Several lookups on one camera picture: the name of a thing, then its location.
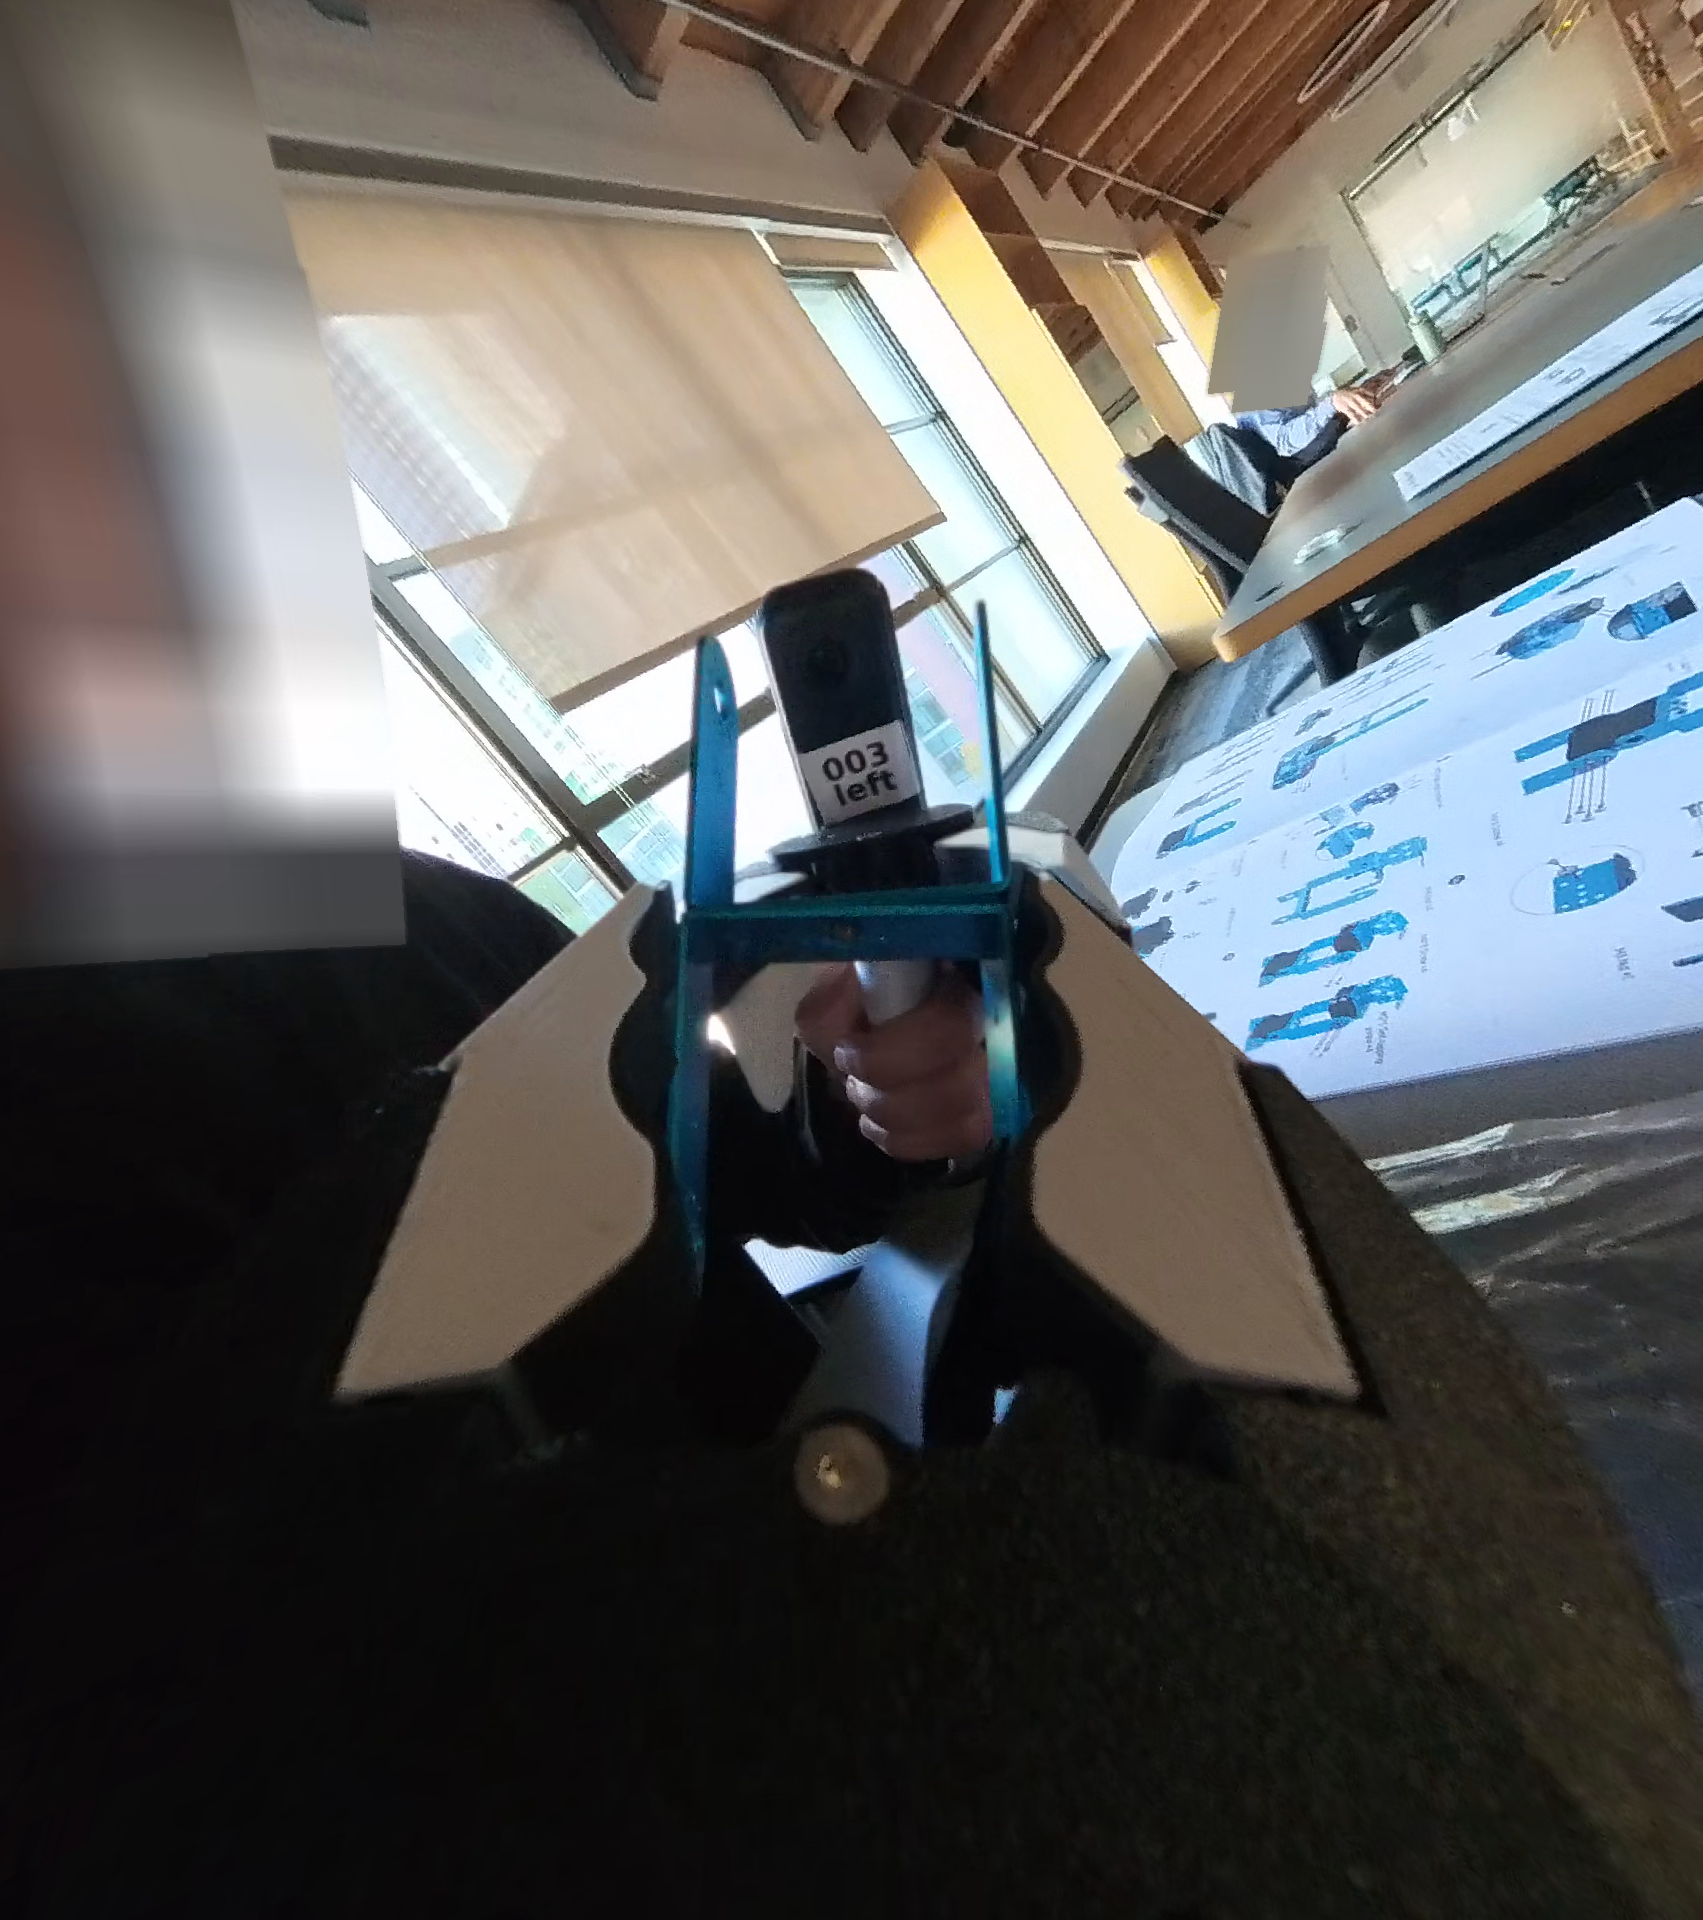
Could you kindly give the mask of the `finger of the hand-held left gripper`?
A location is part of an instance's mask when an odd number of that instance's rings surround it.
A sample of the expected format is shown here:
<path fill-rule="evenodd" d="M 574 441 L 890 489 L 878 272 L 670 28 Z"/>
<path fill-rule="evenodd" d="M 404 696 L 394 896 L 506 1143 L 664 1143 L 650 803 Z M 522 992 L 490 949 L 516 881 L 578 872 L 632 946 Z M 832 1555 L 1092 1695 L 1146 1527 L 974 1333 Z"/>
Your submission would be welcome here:
<path fill-rule="evenodd" d="M 754 972 L 710 1017 L 710 1042 L 742 1070 L 758 1106 L 782 1112 L 798 1079 L 800 972 Z"/>
<path fill-rule="evenodd" d="M 1062 823 L 1048 815 L 1016 815 L 1008 825 L 1008 856 L 1032 875 L 1056 878 L 1124 943 L 1132 940 L 1118 896 Z"/>

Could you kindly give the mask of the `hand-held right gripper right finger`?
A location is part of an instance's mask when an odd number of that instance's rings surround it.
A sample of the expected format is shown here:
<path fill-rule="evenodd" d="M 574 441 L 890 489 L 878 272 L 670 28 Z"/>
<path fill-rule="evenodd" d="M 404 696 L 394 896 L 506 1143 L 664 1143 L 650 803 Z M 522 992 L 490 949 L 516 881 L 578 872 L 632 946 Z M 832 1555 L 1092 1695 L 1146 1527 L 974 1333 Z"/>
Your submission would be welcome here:
<path fill-rule="evenodd" d="M 1106 1404 L 1154 1385 L 1361 1401 L 1248 1066 L 1056 877 L 1016 915 L 1008 1354 Z"/>

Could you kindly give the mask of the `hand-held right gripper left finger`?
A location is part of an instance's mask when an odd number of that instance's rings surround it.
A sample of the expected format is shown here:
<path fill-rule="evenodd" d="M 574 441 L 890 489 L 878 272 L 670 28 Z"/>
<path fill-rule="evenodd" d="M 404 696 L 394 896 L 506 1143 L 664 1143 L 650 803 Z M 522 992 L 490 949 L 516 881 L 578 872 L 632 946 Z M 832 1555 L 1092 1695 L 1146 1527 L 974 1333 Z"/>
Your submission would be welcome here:
<path fill-rule="evenodd" d="M 674 936 L 634 888 L 448 1056 L 338 1402 L 504 1380 L 618 1409 L 672 1360 L 698 1300 L 662 1188 Z"/>

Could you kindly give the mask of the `wooden edged desk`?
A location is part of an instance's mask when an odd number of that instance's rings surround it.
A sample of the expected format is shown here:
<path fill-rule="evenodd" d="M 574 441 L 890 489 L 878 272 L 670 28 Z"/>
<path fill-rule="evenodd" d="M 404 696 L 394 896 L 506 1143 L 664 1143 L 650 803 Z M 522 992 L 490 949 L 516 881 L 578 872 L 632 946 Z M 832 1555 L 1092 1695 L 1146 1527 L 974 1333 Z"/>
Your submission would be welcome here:
<path fill-rule="evenodd" d="M 1639 301 L 1703 262 L 1703 202 L 1583 251 L 1555 285 L 1531 290 L 1433 367 L 1294 489 L 1232 596 L 1212 644 L 1242 661 L 1306 618 L 1373 588 L 1427 551 L 1605 449 L 1703 384 L 1703 316 L 1581 396 L 1535 421 L 1429 493 L 1403 500 L 1393 471 L 1583 344 Z M 1296 567 L 1296 551 L 1337 525 L 1349 538 Z"/>

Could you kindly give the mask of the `person's left hand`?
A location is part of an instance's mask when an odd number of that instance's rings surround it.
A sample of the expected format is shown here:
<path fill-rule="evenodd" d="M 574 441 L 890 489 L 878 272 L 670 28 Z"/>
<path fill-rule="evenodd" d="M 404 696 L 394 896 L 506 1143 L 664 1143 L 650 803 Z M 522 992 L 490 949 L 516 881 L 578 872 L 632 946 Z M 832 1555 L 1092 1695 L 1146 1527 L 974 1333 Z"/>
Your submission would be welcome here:
<path fill-rule="evenodd" d="M 956 1167 L 994 1146 L 982 999 L 960 969 L 940 967 L 912 1010 L 876 1021 L 854 967 L 828 967 L 798 1006 L 796 1033 L 888 1159 Z"/>

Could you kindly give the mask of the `beige roller blind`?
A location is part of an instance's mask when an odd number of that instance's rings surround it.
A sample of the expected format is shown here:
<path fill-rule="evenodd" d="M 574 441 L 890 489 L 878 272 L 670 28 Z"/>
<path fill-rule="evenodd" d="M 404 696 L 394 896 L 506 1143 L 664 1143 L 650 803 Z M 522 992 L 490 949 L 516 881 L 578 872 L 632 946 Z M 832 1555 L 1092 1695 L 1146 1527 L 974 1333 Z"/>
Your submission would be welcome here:
<path fill-rule="evenodd" d="M 944 523 L 744 229 L 286 209 L 354 481 L 554 709 Z"/>

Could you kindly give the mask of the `black office chair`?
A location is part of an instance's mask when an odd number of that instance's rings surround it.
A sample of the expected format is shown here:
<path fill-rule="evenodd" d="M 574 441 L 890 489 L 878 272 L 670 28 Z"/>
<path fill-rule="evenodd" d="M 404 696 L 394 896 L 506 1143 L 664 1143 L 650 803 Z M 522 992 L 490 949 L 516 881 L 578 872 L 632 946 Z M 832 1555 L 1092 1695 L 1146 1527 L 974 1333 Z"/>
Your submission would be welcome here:
<path fill-rule="evenodd" d="M 1120 472 L 1130 502 L 1180 540 L 1226 604 L 1244 585 L 1272 528 L 1272 513 L 1262 511 L 1262 489 L 1254 489 L 1254 498 L 1242 498 L 1170 439 L 1126 457 Z M 1367 635 L 1337 608 L 1306 618 L 1296 633 L 1304 637 L 1324 686 L 1341 682 L 1365 664 Z"/>

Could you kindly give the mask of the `white instruction booklet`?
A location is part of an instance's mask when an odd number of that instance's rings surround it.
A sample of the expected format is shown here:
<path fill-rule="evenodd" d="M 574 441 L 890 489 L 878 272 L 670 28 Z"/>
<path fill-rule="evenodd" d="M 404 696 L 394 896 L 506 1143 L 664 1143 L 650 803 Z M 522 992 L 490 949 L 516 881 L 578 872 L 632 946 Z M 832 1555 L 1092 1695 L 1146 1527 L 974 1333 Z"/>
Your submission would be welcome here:
<path fill-rule="evenodd" d="M 1190 760 L 1110 866 L 1152 970 L 1314 1100 L 1703 1070 L 1703 502 Z"/>

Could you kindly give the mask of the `printed paper sheet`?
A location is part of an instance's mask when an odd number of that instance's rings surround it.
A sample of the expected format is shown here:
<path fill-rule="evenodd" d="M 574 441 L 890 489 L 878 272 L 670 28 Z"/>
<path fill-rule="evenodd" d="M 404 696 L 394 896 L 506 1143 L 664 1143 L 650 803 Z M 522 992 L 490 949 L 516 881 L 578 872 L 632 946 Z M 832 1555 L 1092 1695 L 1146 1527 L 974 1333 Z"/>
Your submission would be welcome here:
<path fill-rule="evenodd" d="M 1391 479 L 1405 502 L 1499 449 L 1703 316 L 1703 262 L 1597 329 L 1583 344 L 1415 454 Z"/>

